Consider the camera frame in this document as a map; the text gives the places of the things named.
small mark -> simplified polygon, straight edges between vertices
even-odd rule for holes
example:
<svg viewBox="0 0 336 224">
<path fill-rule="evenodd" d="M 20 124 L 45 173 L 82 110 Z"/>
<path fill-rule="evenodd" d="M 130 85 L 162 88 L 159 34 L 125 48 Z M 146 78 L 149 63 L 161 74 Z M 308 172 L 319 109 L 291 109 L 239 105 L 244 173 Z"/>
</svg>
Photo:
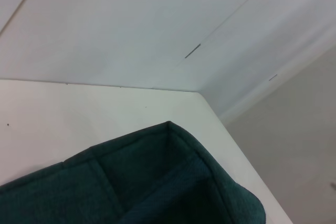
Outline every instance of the small mark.
<svg viewBox="0 0 336 224">
<path fill-rule="evenodd" d="M 192 50 L 186 57 L 184 57 L 184 59 L 188 58 L 189 55 L 191 55 L 197 48 L 199 48 L 201 46 L 201 44 L 198 44 L 197 47 L 195 47 L 194 50 Z"/>
<path fill-rule="evenodd" d="M 331 182 L 330 183 L 330 187 L 336 191 L 336 183 Z"/>
<path fill-rule="evenodd" d="M 268 81 L 272 80 L 273 78 L 275 78 L 278 74 L 276 74 L 275 76 L 273 76 L 271 79 L 269 79 Z"/>
</svg>

dark green fabric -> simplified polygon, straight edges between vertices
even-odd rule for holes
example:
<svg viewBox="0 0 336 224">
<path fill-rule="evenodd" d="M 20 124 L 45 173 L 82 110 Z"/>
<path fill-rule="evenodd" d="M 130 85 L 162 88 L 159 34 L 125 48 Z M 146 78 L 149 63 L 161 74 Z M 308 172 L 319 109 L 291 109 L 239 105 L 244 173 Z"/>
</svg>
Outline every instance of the dark green fabric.
<svg viewBox="0 0 336 224">
<path fill-rule="evenodd" d="M 260 201 L 166 122 L 0 187 L 0 224 L 264 224 Z"/>
</svg>

white table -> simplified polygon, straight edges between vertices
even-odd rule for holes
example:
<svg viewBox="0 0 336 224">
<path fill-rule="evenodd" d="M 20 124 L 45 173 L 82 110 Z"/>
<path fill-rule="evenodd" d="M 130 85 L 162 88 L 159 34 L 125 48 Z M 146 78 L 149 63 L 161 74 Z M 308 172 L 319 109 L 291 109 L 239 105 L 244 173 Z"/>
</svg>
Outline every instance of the white table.
<svg viewBox="0 0 336 224">
<path fill-rule="evenodd" d="M 292 223 L 204 98 L 192 92 L 0 80 L 0 184 L 165 121 L 193 134 L 253 192 L 267 223 Z"/>
</svg>

